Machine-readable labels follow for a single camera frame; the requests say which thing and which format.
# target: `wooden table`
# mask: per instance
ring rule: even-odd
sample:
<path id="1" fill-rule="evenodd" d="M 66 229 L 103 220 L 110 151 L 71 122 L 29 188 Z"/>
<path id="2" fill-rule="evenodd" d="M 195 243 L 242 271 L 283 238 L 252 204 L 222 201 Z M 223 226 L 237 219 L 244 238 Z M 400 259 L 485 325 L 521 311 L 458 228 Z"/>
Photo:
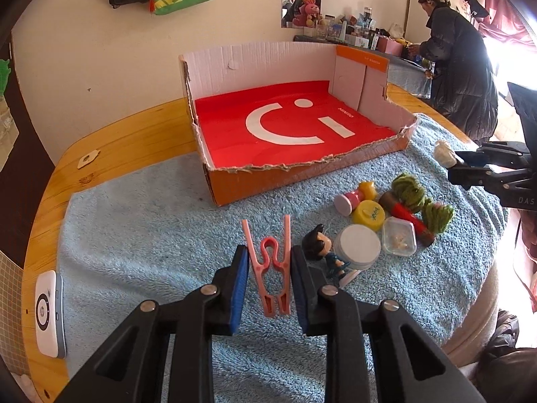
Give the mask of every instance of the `wooden table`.
<path id="1" fill-rule="evenodd" d="M 389 85 L 388 96 L 413 113 L 429 115 L 464 143 L 471 142 L 452 123 L 401 88 Z M 79 159 L 95 149 L 101 150 L 97 159 L 78 170 Z M 58 235 L 71 195 L 195 149 L 186 101 L 180 99 L 131 115 L 82 138 L 58 162 L 33 224 L 22 277 L 24 346 L 43 402 L 53 401 L 69 378 L 64 360 L 44 356 L 37 348 L 34 289 L 39 274 L 56 269 Z"/>

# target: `small plastic container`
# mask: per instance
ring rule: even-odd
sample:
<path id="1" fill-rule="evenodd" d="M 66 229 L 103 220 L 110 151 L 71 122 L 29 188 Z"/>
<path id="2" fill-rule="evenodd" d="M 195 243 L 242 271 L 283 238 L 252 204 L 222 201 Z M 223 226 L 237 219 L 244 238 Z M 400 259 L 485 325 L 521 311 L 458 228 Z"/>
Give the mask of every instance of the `small plastic container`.
<path id="1" fill-rule="evenodd" d="M 334 241 L 334 253 L 353 270 L 367 270 L 380 254 L 380 239 L 371 229 L 361 224 L 345 227 Z"/>
<path id="2" fill-rule="evenodd" d="M 382 225 L 382 247 L 396 256 L 412 256 L 417 250 L 414 225 L 390 216 Z"/>

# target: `blue gripper pad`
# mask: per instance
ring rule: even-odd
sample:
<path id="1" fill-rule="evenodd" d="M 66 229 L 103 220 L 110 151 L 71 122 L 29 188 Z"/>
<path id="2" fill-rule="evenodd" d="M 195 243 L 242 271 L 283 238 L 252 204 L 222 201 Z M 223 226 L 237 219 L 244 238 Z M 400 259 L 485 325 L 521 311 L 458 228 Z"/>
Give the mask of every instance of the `blue gripper pad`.
<path id="1" fill-rule="evenodd" d="M 308 332 L 308 305 L 307 296 L 304 289 L 304 284 L 300 277 L 299 268 L 296 259 L 293 259 L 291 254 L 291 284 L 293 285 L 293 294 L 295 297 L 296 316 L 299 320 L 299 325 L 302 328 L 302 333 Z"/>
<path id="2" fill-rule="evenodd" d="M 235 278 L 235 285 L 233 286 L 232 301 L 230 305 L 231 313 L 229 328 L 232 335 L 237 331 L 238 326 L 241 324 L 242 307 L 244 305 L 246 283 L 248 282 L 248 270 L 250 268 L 248 264 L 248 249 L 246 247 L 240 247 L 237 248 L 236 253 L 241 253 L 241 258 L 238 264 L 237 277 Z"/>

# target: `black jacket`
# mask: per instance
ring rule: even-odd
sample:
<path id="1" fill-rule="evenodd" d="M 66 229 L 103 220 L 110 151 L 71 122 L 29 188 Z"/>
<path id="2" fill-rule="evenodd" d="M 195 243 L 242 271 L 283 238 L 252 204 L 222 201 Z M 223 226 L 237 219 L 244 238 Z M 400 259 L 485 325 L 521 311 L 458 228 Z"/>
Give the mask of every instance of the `black jacket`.
<path id="1" fill-rule="evenodd" d="M 431 38 L 420 54 L 436 62 L 431 105 L 474 141 L 490 138 L 498 123 L 498 93 L 479 32 L 457 11 L 436 8 Z"/>

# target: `green yarn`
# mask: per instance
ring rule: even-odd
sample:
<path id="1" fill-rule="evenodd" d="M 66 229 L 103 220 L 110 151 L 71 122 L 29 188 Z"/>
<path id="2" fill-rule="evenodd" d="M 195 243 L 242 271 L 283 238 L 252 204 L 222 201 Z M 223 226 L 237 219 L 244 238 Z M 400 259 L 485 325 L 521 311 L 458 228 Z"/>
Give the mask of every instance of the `green yarn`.
<path id="1" fill-rule="evenodd" d="M 425 200 L 422 209 L 422 219 L 431 233 L 435 235 L 444 233 L 453 216 L 455 216 L 453 206 L 433 203 L 430 198 Z"/>
<path id="2" fill-rule="evenodd" d="M 0 59 L 0 95 L 4 95 L 7 85 L 7 77 L 11 70 L 9 69 L 9 60 Z"/>
<path id="3" fill-rule="evenodd" d="M 399 201 L 413 214 L 417 214 L 425 203 L 425 188 L 407 173 L 399 174 L 391 182 L 391 190 Z"/>

